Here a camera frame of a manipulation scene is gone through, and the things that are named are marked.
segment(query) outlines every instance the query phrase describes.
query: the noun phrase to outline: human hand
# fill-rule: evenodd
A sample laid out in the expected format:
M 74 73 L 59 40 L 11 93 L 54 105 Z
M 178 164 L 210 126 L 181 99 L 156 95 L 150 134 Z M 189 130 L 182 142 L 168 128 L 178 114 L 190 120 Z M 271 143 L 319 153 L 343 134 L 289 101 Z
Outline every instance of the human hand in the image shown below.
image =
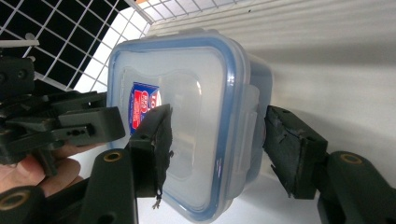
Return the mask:
M 58 170 L 56 176 L 45 178 L 44 170 L 40 163 L 31 155 L 20 161 L 16 166 L 0 165 L 0 193 L 20 186 L 39 186 L 44 190 L 46 197 L 67 188 L 82 180 L 79 176 L 80 165 L 77 161 L 69 159 L 80 152 L 99 147 L 102 144 L 76 147 L 70 144 L 53 151 L 55 165 Z

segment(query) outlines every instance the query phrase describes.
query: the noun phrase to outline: white wire grid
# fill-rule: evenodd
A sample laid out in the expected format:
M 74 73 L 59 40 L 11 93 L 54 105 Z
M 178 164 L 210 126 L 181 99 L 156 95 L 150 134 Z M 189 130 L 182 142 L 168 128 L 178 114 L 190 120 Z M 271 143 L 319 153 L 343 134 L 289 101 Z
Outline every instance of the white wire grid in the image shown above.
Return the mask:
M 91 0 L 88 5 L 84 4 L 80 0 L 74 0 L 79 3 L 82 7 L 84 7 L 84 11 L 79 18 L 79 20 L 74 21 L 69 18 L 67 15 L 62 13 L 59 10 L 59 5 L 62 1 L 71 1 L 71 0 L 59 0 L 56 4 L 50 2 L 50 0 L 41 0 L 41 2 L 45 3 L 48 7 L 51 8 L 51 13 L 47 17 L 45 22 L 39 22 L 32 18 L 31 16 L 25 14 L 23 11 L 20 10 L 21 5 L 23 4 L 23 0 L 19 1 L 19 3 L 15 6 L 11 5 L 5 0 L 0 0 L 5 6 L 10 7 L 13 12 L 7 19 L 6 23 L 1 26 L 0 34 L 3 32 L 14 36 L 17 39 L 24 39 L 24 36 L 17 35 L 10 31 L 7 26 L 9 22 L 13 19 L 13 17 L 17 14 L 22 15 L 24 18 L 32 21 L 36 25 L 40 26 L 40 30 L 35 35 L 35 39 L 40 40 L 40 36 L 42 35 L 43 31 L 50 32 L 52 35 L 60 38 L 64 45 L 62 46 L 61 50 L 57 54 L 53 54 L 48 52 L 47 50 L 41 47 L 35 47 L 42 53 L 46 54 L 47 56 L 53 59 L 51 66 L 49 67 L 48 71 L 45 74 L 41 74 L 35 72 L 35 78 L 38 78 L 42 81 L 49 83 L 50 85 L 57 87 L 63 91 L 71 91 L 72 90 L 72 83 L 75 81 L 78 73 L 81 73 L 82 76 L 79 78 L 77 85 L 75 86 L 74 90 L 86 92 L 86 91 L 106 91 L 107 89 L 107 76 L 108 76 L 108 58 L 110 55 L 111 50 L 120 42 L 131 40 L 131 39 L 139 39 L 146 35 L 149 31 L 149 27 L 152 23 L 156 21 L 166 21 L 169 19 L 180 18 L 182 16 L 189 16 L 193 13 L 200 13 L 204 10 L 208 10 L 211 8 L 219 8 L 225 5 L 230 4 L 237 4 L 238 0 L 149 0 L 140 5 L 137 5 L 133 0 L 125 0 L 131 7 L 124 9 L 123 11 L 118 11 L 115 6 L 119 1 L 117 0 L 116 4 L 111 4 L 107 0 L 103 0 L 111 7 L 111 10 L 105 19 L 102 19 L 97 13 L 90 9 L 90 5 L 94 0 Z M 118 15 L 114 21 L 110 21 L 110 15 L 113 12 L 117 12 Z M 68 21 L 72 22 L 74 25 L 74 29 L 70 33 L 69 37 L 64 38 L 56 32 L 52 31 L 48 27 L 48 23 L 54 13 L 58 13 L 66 18 Z M 100 31 L 97 35 L 92 34 L 83 26 L 81 26 L 80 22 L 84 16 L 87 14 L 92 14 L 94 17 L 99 19 L 103 24 L 100 28 Z M 81 29 L 83 32 L 91 36 L 94 40 L 101 42 L 99 47 L 97 48 L 96 52 L 91 55 L 89 52 L 94 47 L 94 41 L 92 42 L 90 48 L 88 50 L 83 50 L 79 48 L 77 45 L 73 44 L 70 41 L 73 33 L 78 29 Z M 108 28 L 107 33 L 105 34 L 103 39 L 99 39 L 99 34 L 102 32 L 103 29 Z M 62 55 L 66 46 L 71 46 L 74 49 L 80 51 L 84 54 L 84 59 L 79 64 L 79 66 L 74 66 L 65 60 L 63 60 L 60 56 Z M 25 52 L 23 57 L 29 56 L 32 48 L 28 48 Z M 86 59 L 89 59 L 90 62 L 88 63 L 87 67 L 84 71 L 82 71 L 83 63 Z M 70 78 L 67 85 L 62 84 L 52 78 L 49 77 L 50 72 L 52 71 L 53 66 L 56 63 L 63 63 L 66 66 L 72 68 L 75 73 Z

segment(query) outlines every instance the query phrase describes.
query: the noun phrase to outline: red label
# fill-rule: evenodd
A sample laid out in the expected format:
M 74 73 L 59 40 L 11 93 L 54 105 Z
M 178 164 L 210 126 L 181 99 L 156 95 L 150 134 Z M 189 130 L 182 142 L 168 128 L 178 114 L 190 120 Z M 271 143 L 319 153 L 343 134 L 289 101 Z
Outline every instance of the red label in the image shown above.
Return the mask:
M 132 121 L 132 127 L 137 128 L 140 124 L 140 99 L 142 91 L 134 91 L 134 117 Z

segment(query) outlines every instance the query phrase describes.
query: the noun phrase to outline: white surface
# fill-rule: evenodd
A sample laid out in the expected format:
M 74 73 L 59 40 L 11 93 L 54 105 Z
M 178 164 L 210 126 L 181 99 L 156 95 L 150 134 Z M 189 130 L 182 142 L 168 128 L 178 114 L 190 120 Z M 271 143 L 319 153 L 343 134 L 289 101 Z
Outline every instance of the white surface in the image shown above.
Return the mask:
M 316 200 L 296 201 L 288 198 L 279 181 L 273 175 L 266 173 L 267 171 L 262 170 L 258 179 L 234 199 L 230 208 L 213 223 L 320 223 Z M 153 210 L 151 206 L 154 203 L 154 199 L 137 200 L 140 223 L 190 223 L 166 202 L 161 202 L 160 209 Z

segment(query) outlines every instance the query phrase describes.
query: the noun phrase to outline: plastic food container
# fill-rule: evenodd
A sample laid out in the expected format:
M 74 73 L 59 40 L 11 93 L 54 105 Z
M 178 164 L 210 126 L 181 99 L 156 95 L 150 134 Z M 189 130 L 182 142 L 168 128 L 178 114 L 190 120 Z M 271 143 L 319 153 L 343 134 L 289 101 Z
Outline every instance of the plastic food container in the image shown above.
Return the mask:
M 271 88 L 269 68 L 238 43 L 216 31 L 190 32 L 117 45 L 107 104 L 119 107 L 130 134 L 152 107 L 172 106 L 174 156 L 163 199 L 191 221 L 210 222 L 260 170 Z

